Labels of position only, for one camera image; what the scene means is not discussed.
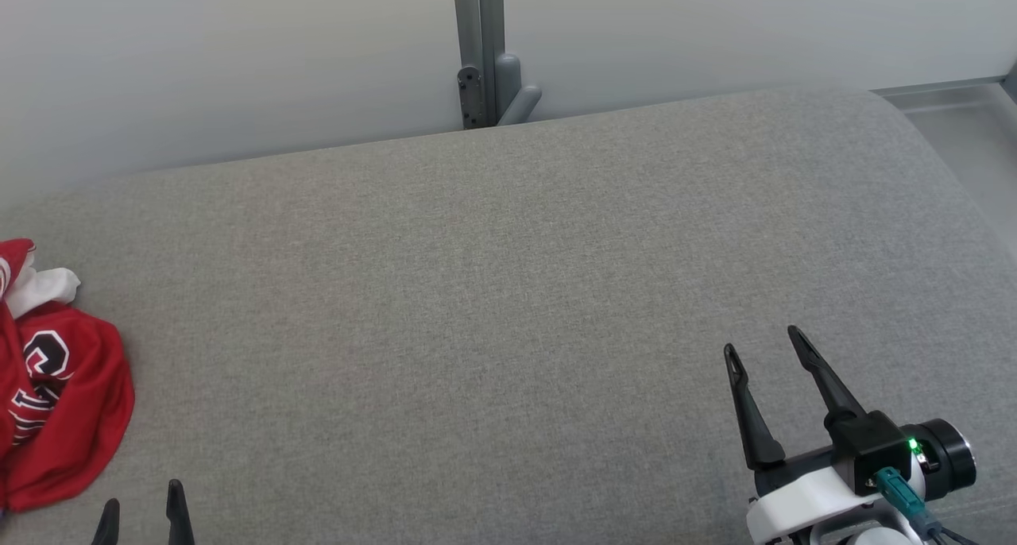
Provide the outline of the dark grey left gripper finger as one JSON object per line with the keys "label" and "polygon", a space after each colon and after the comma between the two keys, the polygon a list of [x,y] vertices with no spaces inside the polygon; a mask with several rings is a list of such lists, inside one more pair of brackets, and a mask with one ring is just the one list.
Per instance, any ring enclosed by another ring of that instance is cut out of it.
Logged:
{"label": "dark grey left gripper finger", "polygon": [[120,528],[120,503],[118,499],[109,499],[104,504],[99,517],[97,530],[92,537],[91,545],[117,545]]}
{"label": "dark grey left gripper finger", "polygon": [[188,510],[188,499],[181,480],[168,481],[166,510],[168,520],[168,545],[195,545],[194,533]]}

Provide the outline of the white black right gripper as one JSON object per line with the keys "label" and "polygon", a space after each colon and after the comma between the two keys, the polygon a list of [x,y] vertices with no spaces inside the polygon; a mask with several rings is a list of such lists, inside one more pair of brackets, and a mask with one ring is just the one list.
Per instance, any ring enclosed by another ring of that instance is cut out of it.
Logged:
{"label": "white black right gripper", "polygon": [[742,452],[758,491],[747,510],[752,541],[818,544],[844,530],[844,544],[925,544],[928,426],[899,426],[865,411],[802,329],[787,334],[824,401],[832,445],[787,457],[749,390],[740,355],[726,343]]}

